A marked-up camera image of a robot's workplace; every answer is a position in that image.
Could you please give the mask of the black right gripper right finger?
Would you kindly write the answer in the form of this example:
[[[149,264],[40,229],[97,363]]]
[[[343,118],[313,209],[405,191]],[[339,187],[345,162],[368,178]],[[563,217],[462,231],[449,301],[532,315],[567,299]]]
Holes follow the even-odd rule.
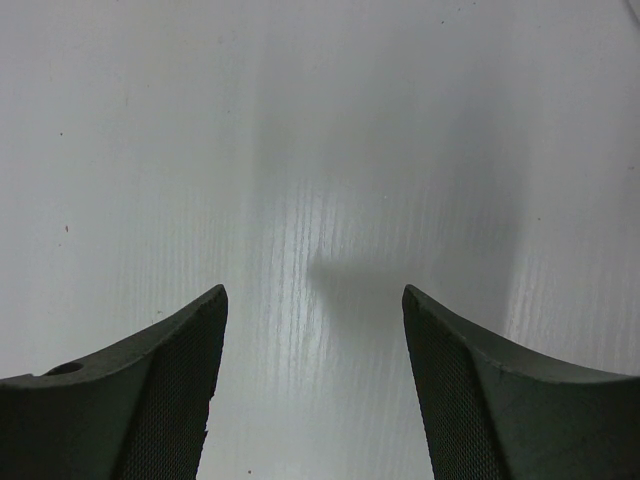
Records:
[[[413,285],[402,309],[435,478],[638,478],[638,377],[530,350]]]

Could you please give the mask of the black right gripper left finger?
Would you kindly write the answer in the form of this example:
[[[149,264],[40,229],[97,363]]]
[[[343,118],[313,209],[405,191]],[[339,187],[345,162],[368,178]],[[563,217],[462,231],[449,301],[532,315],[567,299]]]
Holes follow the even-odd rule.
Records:
[[[217,285],[93,354],[2,379],[2,478],[195,478],[227,315]]]

